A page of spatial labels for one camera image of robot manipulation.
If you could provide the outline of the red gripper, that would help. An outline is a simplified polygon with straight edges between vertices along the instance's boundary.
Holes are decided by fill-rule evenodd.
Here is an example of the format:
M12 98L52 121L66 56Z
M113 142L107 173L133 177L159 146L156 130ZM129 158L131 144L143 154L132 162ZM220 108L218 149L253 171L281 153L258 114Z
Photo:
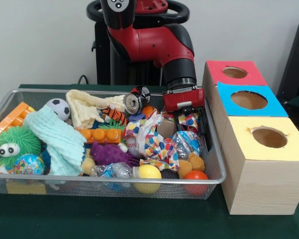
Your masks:
M163 104L167 112L173 112L177 131L183 131L182 125L179 122L180 110L184 107L203 107L205 105L204 89L192 88L187 91L173 93L172 91L163 93ZM199 132L205 135L207 132L207 116L204 108L198 109L199 113Z

